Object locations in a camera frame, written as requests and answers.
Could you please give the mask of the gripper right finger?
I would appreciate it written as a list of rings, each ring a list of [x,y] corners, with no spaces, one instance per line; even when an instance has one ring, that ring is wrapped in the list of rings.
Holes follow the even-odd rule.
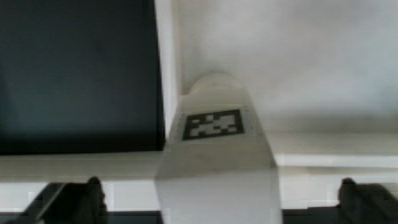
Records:
[[[378,183],[341,180],[337,208],[350,224],[398,224],[398,198]]]

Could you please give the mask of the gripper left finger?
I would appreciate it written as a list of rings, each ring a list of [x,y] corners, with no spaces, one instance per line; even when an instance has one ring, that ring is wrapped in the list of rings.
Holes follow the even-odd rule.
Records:
[[[108,224],[99,178],[85,183],[51,182],[21,214],[0,224]]]

